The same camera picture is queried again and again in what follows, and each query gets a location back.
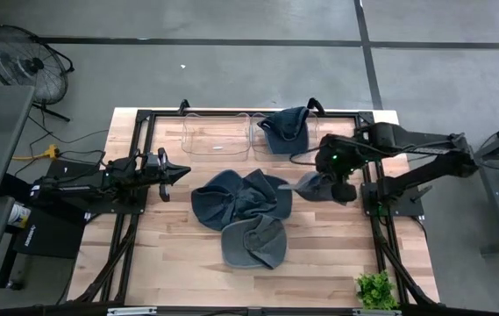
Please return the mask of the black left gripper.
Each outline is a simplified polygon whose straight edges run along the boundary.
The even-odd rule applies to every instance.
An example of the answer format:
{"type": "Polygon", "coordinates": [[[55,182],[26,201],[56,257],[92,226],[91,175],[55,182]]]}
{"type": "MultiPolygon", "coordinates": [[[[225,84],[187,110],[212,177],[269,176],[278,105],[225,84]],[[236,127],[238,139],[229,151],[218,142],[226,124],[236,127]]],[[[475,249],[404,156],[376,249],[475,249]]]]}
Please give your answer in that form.
{"type": "Polygon", "coordinates": [[[182,177],[186,176],[190,171],[191,167],[174,164],[172,162],[168,163],[168,155],[163,147],[158,149],[158,161],[159,161],[159,196],[163,202],[170,201],[169,195],[169,183],[168,183],[168,170],[169,170],[169,182],[176,183],[182,177]]]}

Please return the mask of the grey denim hat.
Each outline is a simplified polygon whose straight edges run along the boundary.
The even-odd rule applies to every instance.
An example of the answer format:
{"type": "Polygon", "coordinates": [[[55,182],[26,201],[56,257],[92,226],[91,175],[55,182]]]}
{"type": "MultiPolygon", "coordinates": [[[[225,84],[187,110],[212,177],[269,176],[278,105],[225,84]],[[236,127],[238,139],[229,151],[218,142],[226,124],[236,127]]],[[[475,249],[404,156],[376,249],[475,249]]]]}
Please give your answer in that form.
{"type": "Polygon", "coordinates": [[[287,249],[282,221],[267,215],[231,223],[221,233],[224,262],[236,269],[276,269],[284,262],[287,249]]]}

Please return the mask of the clear plastic bin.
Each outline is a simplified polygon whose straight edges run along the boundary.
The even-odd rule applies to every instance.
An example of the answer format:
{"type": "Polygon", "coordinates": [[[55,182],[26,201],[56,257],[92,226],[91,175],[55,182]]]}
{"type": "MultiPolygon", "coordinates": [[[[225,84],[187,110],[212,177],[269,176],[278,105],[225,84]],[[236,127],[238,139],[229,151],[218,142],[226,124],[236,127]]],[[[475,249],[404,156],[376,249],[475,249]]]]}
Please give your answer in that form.
{"type": "Polygon", "coordinates": [[[182,150],[195,157],[221,157],[249,150],[250,118],[188,114],[182,122],[182,150]]]}
{"type": "MultiPolygon", "coordinates": [[[[251,145],[254,159],[258,162],[288,162],[290,154],[274,154],[267,143],[267,134],[258,127],[258,123],[266,117],[263,113],[256,113],[251,117],[251,145]]],[[[307,129],[308,146],[313,148],[319,144],[318,126],[319,120],[314,112],[311,112],[305,120],[307,129]]]]}

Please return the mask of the small green plant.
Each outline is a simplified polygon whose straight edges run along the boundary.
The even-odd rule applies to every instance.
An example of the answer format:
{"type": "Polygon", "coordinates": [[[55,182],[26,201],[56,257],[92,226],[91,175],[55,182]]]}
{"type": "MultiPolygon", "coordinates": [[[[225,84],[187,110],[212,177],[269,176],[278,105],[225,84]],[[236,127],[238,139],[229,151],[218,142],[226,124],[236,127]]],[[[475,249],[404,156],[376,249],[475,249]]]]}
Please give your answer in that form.
{"type": "Polygon", "coordinates": [[[389,273],[361,274],[356,279],[358,285],[357,297],[365,309],[395,310],[398,307],[392,291],[395,285],[389,280],[389,273]]]}

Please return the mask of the black Trossen control box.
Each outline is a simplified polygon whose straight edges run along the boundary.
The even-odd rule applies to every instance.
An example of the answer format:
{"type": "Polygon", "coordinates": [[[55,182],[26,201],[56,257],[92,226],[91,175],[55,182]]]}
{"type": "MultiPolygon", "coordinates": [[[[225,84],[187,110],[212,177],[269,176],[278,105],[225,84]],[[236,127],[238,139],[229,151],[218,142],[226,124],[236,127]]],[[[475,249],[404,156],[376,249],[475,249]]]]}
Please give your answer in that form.
{"type": "Polygon", "coordinates": [[[75,259],[85,225],[82,212],[33,210],[25,229],[17,236],[14,250],[24,255],[75,259]]]}

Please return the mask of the white can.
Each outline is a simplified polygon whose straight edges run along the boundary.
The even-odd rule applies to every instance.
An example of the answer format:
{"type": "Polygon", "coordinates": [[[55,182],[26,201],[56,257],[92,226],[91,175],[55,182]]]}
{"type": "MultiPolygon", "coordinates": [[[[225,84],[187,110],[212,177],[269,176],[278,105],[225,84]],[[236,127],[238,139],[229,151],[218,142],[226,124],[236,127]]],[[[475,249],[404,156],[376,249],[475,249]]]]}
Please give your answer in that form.
{"type": "Polygon", "coordinates": [[[8,218],[7,224],[17,228],[25,228],[31,212],[32,211],[24,205],[15,203],[11,208],[11,213],[8,218]]]}

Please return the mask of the black floor fan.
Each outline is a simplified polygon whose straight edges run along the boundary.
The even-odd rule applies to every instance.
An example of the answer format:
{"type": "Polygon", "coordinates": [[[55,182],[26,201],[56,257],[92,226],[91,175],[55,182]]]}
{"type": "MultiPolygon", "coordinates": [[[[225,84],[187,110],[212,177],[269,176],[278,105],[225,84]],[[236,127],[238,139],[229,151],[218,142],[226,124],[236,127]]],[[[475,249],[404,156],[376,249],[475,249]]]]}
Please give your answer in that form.
{"type": "Polygon", "coordinates": [[[15,25],[0,25],[0,83],[33,88],[32,106],[68,122],[52,111],[68,93],[73,61],[40,36],[15,25]]]}

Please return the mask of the black aluminium frame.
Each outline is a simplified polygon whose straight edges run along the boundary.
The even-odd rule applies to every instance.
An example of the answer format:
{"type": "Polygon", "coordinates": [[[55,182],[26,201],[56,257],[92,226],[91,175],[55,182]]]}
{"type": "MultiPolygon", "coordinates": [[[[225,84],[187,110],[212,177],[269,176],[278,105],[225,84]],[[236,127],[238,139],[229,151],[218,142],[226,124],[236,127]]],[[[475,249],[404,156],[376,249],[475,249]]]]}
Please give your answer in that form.
{"type": "Polygon", "coordinates": [[[162,201],[157,187],[146,198],[132,255],[117,264],[110,281],[116,295],[125,281],[127,305],[356,307],[356,279],[377,270],[371,224],[360,200],[347,205],[311,203],[294,197],[286,222],[288,253],[277,269],[236,269],[222,258],[220,235],[200,224],[190,193],[225,169],[246,175],[255,169],[289,182],[304,166],[268,158],[253,150],[193,158],[182,149],[183,122],[196,125],[196,140],[207,147],[226,147],[241,140],[247,122],[264,115],[261,108],[118,107],[112,116],[105,151],[109,159],[127,154],[133,141],[151,139],[175,164],[190,172],[162,201]]]}

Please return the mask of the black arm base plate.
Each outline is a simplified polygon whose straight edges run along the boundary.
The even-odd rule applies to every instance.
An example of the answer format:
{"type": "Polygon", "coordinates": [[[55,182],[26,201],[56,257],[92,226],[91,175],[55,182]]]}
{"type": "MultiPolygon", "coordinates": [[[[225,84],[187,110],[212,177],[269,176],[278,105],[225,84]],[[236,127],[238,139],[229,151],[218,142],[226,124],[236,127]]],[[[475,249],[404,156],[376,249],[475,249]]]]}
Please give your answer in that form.
{"type": "Polygon", "coordinates": [[[399,197],[382,201],[377,194],[375,183],[363,183],[360,186],[364,213],[370,217],[417,217],[424,215],[421,197],[423,193],[418,188],[406,190],[399,197]]]}
{"type": "Polygon", "coordinates": [[[103,214],[141,214],[147,186],[136,162],[119,159],[107,169],[87,162],[55,161],[34,184],[35,202],[69,210],[103,214]]]}

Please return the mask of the silver metal bracket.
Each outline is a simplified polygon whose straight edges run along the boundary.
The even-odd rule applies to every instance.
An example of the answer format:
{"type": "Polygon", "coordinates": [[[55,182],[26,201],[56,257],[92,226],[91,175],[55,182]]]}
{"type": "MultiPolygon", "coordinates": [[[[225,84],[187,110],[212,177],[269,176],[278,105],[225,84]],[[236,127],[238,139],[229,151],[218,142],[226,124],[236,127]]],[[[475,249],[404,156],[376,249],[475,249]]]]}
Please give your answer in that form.
{"type": "Polygon", "coordinates": [[[156,306],[134,306],[109,308],[106,316],[154,316],[158,312],[156,306]]]}
{"type": "Polygon", "coordinates": [[[402,316],[398,310],[353,309],[352,316],[402,316]]]}

